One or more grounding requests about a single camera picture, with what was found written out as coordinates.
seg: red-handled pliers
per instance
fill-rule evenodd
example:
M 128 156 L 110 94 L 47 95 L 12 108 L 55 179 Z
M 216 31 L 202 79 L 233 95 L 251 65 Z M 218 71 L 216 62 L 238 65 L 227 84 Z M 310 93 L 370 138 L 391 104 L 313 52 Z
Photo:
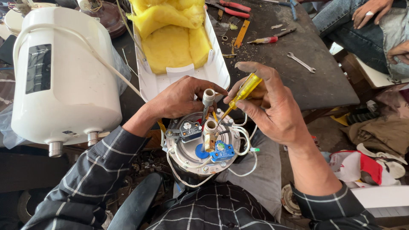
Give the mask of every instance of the red-handled pliers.
M 249 17 L 250 17 L 249 14 L 242 13 L 242 12 L 237 12 L 237 11 L 231 10 L 231 9 L 229 9 L 229 8 L 225 8 L 225 7 L 219 6 L 218 4 L 213 4 L 213 3 L 209 3 L 209 2 L 206 2 L 206 4 L 209 5 L 209 6 L 215 7 L 215 8 L 217 8 L 217 9 L 221 9 L 221 10 L 223 10 L 224 12 L 226 12 L 226 13 L 228 13 L 228 14 L 231 14 L 231 15 L 234 15 L 234 16 L 237 16 L 237 17 L 243 17 L 243 18 L 249 18 Z
M 243 6 L 235 2 L 226 2 L 226 1 L 220 0 L 220 2 L 218 2 L 217 4 L 221 5 L 222 7 L 233 7 L 233 8 L 242 10 L 244 12 L 250 12 L 252 10 L 250 7 L 246 7 L 246 6 Z

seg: checkered shirt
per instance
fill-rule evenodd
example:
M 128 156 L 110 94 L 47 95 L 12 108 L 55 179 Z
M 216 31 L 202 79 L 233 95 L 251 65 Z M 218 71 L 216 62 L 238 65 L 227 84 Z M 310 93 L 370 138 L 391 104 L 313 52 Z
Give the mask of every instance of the checkered shirt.
M 102 229 L 105 202 L 117 192 L 133 158 L 146 144 L 121 127 L 80 155 L 76 164 L 41 202 L 26 229 Z M 343 184 L 337 193 L 310 196 L 293 188 L 312 229 L 380 229 Z M 280 225 L 246 190 L 214 184 L 185 195 L 148 230 L 289 229 Z

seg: shirt button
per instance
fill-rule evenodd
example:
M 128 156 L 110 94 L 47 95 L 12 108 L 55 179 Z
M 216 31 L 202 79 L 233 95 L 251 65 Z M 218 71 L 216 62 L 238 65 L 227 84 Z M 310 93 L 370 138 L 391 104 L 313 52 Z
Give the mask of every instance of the shirt button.
M 227 224 L 227 227 L 228 227 L 228 228 L 234 228 L 235 226 L 236 226 L 236 225 L 235 225 L 234 223 L 228 223 L 228 224 Z

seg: sleeve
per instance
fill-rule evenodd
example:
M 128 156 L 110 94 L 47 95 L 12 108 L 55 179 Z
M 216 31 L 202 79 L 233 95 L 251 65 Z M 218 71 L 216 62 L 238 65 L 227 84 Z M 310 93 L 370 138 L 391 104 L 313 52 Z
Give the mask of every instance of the sleeve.
M 102 229 L 105 202 L 122 184 L 132 159 L 147 140 L 119 126 L 83 152 L 47 194 L 26 229 Z
M 372 214 L 362 206 L 344 182 L 338 192 L 327 196 L 307 195 L 298 191 L 293 185 L 292 191 L 302 215 L 311 219 L 309 223 L 311 229 L 381 229 L 376 225 Z

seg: spanner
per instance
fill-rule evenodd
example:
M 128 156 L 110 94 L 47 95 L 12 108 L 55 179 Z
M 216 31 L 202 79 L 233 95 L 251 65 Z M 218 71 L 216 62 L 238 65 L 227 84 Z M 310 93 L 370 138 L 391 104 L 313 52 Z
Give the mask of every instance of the spanner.
M 296 58 L 293 53 L 288 52 L 287 57 L 296 60 L 298 63 L 302 64 L 305 68 L 307 68 L 311 73 L 315 73 L 316 69 L 309 67 L 307 64 L 302 62 L 300 59 Z

